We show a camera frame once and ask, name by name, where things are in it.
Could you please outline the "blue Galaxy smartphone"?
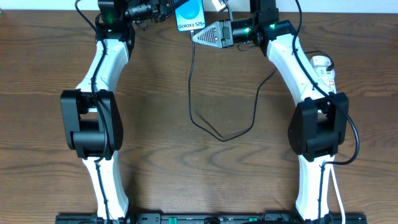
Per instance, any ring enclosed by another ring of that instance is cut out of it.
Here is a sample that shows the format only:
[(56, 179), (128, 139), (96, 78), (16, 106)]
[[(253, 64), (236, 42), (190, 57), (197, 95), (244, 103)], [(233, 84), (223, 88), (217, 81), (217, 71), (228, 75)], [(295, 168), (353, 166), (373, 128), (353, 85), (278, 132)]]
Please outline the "blue Galaxy smartphone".
[(188, 0), (175, 10), (179, 32), (204, 29), (206, 27), (202, 0)]

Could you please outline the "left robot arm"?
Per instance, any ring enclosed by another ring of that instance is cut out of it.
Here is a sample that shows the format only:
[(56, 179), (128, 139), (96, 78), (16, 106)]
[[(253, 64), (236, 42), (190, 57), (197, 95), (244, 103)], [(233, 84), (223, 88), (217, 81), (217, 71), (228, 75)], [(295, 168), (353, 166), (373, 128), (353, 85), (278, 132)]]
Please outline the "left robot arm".
[(119, 170), (123, 124), (114, 92), (135, 43), (134, 24), (163, 22), (185, 0), (98, 1), (90, 27), (96, 53), (84, 79), (60, 96), (68, 147), (88, 169), (98, 203), (92, 215), (57, 215), (56, 223), (135, 223)]

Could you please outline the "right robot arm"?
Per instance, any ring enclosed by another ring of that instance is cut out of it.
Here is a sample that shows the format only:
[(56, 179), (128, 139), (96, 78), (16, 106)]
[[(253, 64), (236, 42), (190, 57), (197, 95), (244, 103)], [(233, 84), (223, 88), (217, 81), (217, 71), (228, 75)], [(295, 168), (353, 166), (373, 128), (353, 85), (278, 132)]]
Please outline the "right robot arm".
[(335, 180), (334, 160), (345, 140), (349, 101), (337, 93), (333, 64), (326, 58), (316, 64), (302, 50), (298, 30), (288, 20), (247, 18), (216, 21), (197, 34), (194, 44), (227, 48), (253, 42), (275, 65), (296, 105), (288, 128), (291, 148), (298, 155), (299, 190), (295, 202), (300, 223), (331, 223), (327, 204), (328, 182)]

